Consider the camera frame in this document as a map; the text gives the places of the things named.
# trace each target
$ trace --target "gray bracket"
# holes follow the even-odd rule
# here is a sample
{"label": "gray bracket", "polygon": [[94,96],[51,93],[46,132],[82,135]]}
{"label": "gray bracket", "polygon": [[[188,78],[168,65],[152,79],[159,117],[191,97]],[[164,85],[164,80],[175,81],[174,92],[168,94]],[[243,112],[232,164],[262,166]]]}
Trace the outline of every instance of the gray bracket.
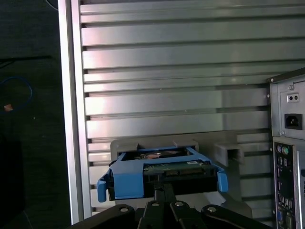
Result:
{"label": "gray bracket", "polygon": [[244,164],[244,152],[238,144],[217,143],[215,144],[214,156],[219,163],[226,167],[229,166],[229,160]]}

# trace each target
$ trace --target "rear i/o panel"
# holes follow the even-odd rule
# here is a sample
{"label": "rear i/o panel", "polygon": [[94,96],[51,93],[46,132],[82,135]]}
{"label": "rear i/o panel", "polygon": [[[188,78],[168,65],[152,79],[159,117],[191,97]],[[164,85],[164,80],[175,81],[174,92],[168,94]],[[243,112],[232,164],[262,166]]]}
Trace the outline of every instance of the rear i/o panel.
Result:
{"label": "rear i/o panel", "polygon": [[276,218],[278,229],[295,229],[295,184],[293,147],[274,143]]}

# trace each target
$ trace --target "blue cable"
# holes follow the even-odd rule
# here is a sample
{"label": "blue cable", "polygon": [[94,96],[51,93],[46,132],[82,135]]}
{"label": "blue cable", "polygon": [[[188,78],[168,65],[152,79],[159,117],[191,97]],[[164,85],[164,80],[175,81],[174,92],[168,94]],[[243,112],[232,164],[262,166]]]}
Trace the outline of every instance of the blue cable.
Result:
{"label": "blue cable", "polygon": [[24,79],[24,78],[22,78],[22,77],[18,77],[18,76],[9,77],[9,78],[7,78],[7,79],[1,81],[1,82],[0,82],[0,86],[1,86],[1,85],[4,85],[5,83],[7,83],[7,82],[10,81],[10,80],[21,80],[21,81],[23,81],[23,82],[28,86],[28,88],[29,88],[29,90],[30,90],[30,96],[29,96],[28,100],[27,100],[25,103],[23,103],[23,104],[21,104],[20,106],[14,108],[14,109],[11,110],[11,111],[1,111],[0,114],[7,114],[7,113],[9,113],[9,112],[18,111],[18,110],[24,108],[26,105],[28,105],[28,104],[30,103],[30,101],[32,100],[32,98],[33,98],[33,89],[32,89],[32,87],[31,87],[30,83],[29,83],[26,79]]}

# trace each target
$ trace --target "blue hard drive caddy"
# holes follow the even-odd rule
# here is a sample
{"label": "blue hard drive caddy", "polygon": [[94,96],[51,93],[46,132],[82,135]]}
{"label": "blue hard drive caddy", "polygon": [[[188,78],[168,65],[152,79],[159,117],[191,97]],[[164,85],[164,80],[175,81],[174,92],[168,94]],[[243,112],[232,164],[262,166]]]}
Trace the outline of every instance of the blue hard drive caddy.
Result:
{"label": "blue hard drive caddy", "polygon": [[98,201],[153,197],[154,185],[170,183],[176,195],[227,192],[224,170],[190,147],[122,152],[97,183]]}

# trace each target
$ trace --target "ps/2 port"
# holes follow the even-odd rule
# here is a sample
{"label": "ps/2 port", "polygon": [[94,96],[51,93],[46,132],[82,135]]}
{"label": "ps/2 port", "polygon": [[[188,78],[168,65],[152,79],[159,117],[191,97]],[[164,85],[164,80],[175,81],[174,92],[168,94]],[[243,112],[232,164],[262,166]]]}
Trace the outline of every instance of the ps/2 port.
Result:
{"label": "ps/2 port", "polygon": [[283,147],[282,152],[283,152],[283,154],[288,155],[289,149],[287,147]]}
{"label": "ps/2 port", "polygon": [[277,149],[277,152],[278,152],[278,153],[281,153],[281,152],[282,152],[282,146],[277,146],[276,149]]}

